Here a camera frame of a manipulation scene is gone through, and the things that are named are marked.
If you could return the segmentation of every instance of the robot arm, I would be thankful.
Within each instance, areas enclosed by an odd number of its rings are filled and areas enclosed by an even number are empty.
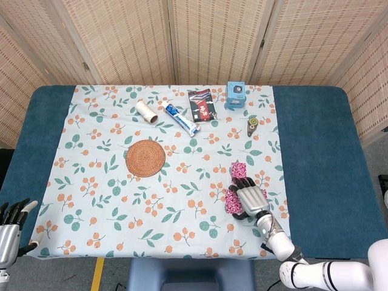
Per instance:
[[[233,178],[230,190],[237,193],[244,213],[233,214],[236,219],[248,216],[257,219],[264,236],[262,248],[273,252],[284,262],[279,270],[282,283],[291,289],[317,287],[328,291],[383,291],[388,288],[388,239],[375,242],[368,252],[370,268],[358,262],[324,262],[309,265],[298,246],[294,246],[275,217],[261,189],[251,178]]]
[[[233,178],[233,182],[235,185],[231,185],[229,189],[237,193],[242,208],[245,210],[243,214],[233,214],[233,217],[236,219],[255,217],[259,232],[264,237],[261,247],[272,252],[279,261],[307,264],[300,247],[293,245],[279,222],[269,211],[269,203],[255,182],[251,178]]]
[[[0,206],[0,291],[7,290],[9,275],[7,269],[12,266],[17,257],[25,255],[35,249],[39,242],[19,248],[20,236],[28,213],[38,205],[37,201],[27,204],[30,200],[25,199],[12,205],[8,212],[8,203]]]

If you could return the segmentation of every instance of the robot finger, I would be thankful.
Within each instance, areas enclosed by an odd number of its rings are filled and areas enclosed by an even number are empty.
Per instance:
[[[248,180],[246,180],[245,178],[241,178],[240,181],[244,184],[245,187],[250,187]]]
[[[10,224],[16,224],[22,209],[27,205],[28,202],[30,202],[30,198],[27,198],[27,199],[20,201],[18,203],[18,205],[15,207],[15,209],[12,213],[12,216],[10,218]]]
[[[31,203],[27,204],[20,212],[16,224],[19,224],[20,230],[22,230],[23,225],[25,223],[25,220],[27,219],[27,215],[30,213],[31,210],[33,210],[38,205],[38,202],[32,201]]]
[[[238,188],[236,187],[236,185],[230,185],[229,190],[237,193]]]
[[[2,224],[2,219],[4,217],[4,213],[5,213],[5,210],[7,209],[7,207],[8,207],[8,202],[3,203],[3,205],[0,206],[0,224]]]
[[[251,177],[247,177],[246,180],[248,181],[248,183],[249,183],[252,187],[256,186],[255,182],[253,181],[253,179],[252,179]]]
[[[249,217],[249,215],[246,212],[242,212],[242,214],[233,213],[232,216],[237,220],[244,220]]]
[[[10,208],[8,209],[7,213],[5,214],[5,217],[4,217],[4,220],[2,222],[2,225],[5,225],[5,224],[10,224],[10,220],[11,220],[11,216],[12,216],[12,213],[13,211],[15,210],[16,206],[18,205],[19,203],[15,203],[15,204],[12,204],[10,206]]]
[[[240,181],[239,178],[232,178],[232,181],[237,185],[239,189],[245,188],[244,184]]]

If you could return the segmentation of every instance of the rattan coaster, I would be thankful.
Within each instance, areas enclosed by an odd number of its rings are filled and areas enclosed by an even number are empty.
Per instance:
[[[166,153],[161,145],[156,141],[144,139],[129,148],[125,163],[132,174],[149,177],[160,171],[165,160]]]

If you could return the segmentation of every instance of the blue chair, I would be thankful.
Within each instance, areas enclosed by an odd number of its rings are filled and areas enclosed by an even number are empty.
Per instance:
[[[255,291],[253,262],[238,259],[134,258],[129,291]]]

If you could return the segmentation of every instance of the yellow floor marking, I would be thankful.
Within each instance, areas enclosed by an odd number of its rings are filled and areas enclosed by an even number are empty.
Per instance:
[[[90,288],[90,291],[99,290],[99,283],[101,281],[103,267],[104,267],[104,258],[97,258],[95,274],[93,275],[92,288]]]

